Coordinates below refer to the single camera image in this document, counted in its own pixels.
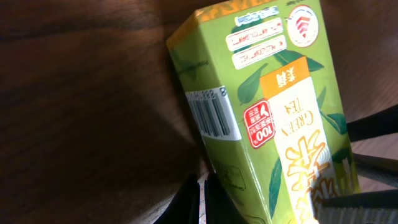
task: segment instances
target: tabletop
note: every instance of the tabletop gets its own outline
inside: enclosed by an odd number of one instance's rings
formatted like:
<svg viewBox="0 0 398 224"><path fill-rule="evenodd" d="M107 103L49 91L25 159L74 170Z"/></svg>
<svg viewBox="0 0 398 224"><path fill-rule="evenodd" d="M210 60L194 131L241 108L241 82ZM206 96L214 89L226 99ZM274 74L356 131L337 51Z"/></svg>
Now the tabletop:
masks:
<svg viewBox="0 0 398 224"><path fill-rule="evenodd" d="M347 120L397 104L398 4L321 2ZM1 223L134 223L204 172L165 39L214 3L0 2Z"/></svg>

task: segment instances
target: orange label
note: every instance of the orange label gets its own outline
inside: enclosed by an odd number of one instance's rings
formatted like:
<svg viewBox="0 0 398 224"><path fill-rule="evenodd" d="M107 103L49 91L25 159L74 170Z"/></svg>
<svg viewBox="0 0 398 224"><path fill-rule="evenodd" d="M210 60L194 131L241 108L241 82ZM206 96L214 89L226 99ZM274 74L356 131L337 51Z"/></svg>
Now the orange label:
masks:
<svg viewBox="0 0 398 224"><path fill-rule="evenodd" d="M270 99L308 77L310 77L310 71L307 58L299 58L260 78L264 98Z"/></svg>

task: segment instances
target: red and white logo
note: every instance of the red and white logo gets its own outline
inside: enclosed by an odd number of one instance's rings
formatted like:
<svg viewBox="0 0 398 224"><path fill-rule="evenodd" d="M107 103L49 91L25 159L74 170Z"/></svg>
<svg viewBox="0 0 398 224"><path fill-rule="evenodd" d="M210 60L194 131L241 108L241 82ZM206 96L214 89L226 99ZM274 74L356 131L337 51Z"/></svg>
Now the red and white logo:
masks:
<svg viewBox="0 0 398 224"><path fill-rule="evenodd" d="M266 100L261 100L246 109L243 118L253 148L258 149L274 137L274 121Z"/></svg>
<svg viewBox="0 0 398 224"><path fill-rule="evenodd" d="M308 47L318 37L319 23L317 16L308 6L297 6L288 18L287 32L294 45Z"/></svg>

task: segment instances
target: round white emblem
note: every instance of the round white emblem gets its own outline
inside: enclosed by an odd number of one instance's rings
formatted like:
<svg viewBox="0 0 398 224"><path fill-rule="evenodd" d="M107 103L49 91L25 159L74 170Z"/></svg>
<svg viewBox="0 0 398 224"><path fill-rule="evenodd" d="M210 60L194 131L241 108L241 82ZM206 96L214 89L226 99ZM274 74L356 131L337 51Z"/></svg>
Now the round white emblem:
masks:
<svg viewBox="0 0 398 224"><path fill-rule="evenodd" d="M287 32L297 47L308 47L318 37L319 24L315 13L308 6L297 6L290 13Z"/></svg>

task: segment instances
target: green tea carton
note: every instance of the green tea carton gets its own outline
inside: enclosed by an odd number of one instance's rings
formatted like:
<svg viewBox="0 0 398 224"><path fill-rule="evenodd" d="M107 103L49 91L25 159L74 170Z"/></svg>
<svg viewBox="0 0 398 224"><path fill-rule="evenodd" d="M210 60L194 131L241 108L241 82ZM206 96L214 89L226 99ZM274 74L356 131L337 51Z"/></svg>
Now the green tea carton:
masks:
<svg viewBox="0 0 398 224"><path fill-rule="evenodd" d="M196 10L167 40L208 155L252 224L359 192L319 0Z"/></svg>

